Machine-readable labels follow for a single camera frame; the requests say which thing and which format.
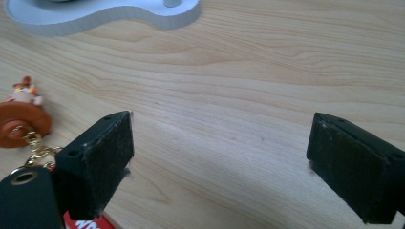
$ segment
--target keychain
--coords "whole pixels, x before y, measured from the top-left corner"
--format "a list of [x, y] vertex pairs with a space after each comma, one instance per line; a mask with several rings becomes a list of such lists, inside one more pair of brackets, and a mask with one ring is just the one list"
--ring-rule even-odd
[[[32, 155], [0, 182], [0, 228], [115, 228], [101, 213], [129, 173], [130, 113], [107, 115], [66, 147], [50, 148], [42, 144], [52, 127], [44, 98], [29, 76], [13, 87], [0, 103], [0, 147], [30, 145]], [[41, 164], [47, 156], [54, 161]]]

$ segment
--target black foam pad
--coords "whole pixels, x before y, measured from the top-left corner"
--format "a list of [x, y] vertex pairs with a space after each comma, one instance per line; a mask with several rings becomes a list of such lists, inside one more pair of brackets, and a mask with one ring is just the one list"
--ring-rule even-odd
[[312, 169], [365, 223], [405, 213], [405, 153], [339, 117], [315, 114], [307, 158]]
[[120, 112], [101, 118], [59, 152], [54, 175], [67, 185], [57, 187], [61, 209], [72, 219], [99, 217], [134, 156], [131, 114]]

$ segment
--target orange keychain charm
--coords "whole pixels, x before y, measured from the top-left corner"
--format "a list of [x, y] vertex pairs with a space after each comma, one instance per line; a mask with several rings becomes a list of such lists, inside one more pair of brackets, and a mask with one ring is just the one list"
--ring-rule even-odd
[[31, 78], [25, 76], [13, 85], [14, 92], [0, 103], [0, 147], [16, 148], [29, 143], [23, 137], [30, 130], [47, 135], [52, 126], [51, 117], [42, 109], [44, 98], [37, 94]]

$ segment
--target wooden table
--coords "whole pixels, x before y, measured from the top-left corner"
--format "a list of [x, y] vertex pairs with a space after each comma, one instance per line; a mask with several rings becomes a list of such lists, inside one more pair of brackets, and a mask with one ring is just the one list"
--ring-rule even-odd
[[[405, 150], [403, 0], [202, 0], [186, 28], [122, 20], [65, 37], [1, 10], [0, 97], [32, 76], [47, 144], [134, 112], [132, 174], [106, 208], [122, 228], [402, 227], [400, 214], [364, 225], [306, 149], [321, 112]], [[1, 177], [30, 154], [0, 151]]]

